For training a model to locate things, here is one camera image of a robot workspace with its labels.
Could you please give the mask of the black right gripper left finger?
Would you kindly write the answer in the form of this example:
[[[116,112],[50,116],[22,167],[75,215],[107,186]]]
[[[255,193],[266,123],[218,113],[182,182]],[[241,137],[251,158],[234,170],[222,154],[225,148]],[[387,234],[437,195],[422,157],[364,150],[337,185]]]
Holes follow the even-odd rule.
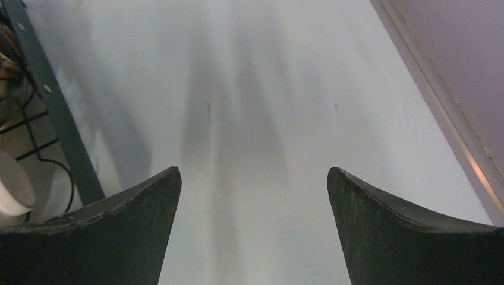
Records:
[[[2,284],[158,284],[182,188],[169,167],[41,223],[1,228]]]

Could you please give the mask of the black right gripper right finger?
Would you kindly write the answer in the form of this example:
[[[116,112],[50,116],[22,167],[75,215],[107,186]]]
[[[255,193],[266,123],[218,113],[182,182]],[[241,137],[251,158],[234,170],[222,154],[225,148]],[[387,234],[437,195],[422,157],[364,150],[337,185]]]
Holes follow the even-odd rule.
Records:
[[[502,284],[503,229],[429,210],[332,167],[327,191],[352,284]]]

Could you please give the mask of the orange white patterned bowl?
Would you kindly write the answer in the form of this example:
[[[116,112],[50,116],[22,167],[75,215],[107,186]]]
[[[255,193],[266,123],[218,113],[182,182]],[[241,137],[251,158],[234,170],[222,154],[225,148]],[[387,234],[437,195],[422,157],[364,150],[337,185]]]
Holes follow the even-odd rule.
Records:
[[[19,162],[1,151],[1,227],[22,223],[35,204],[36,194],[27,173]]]

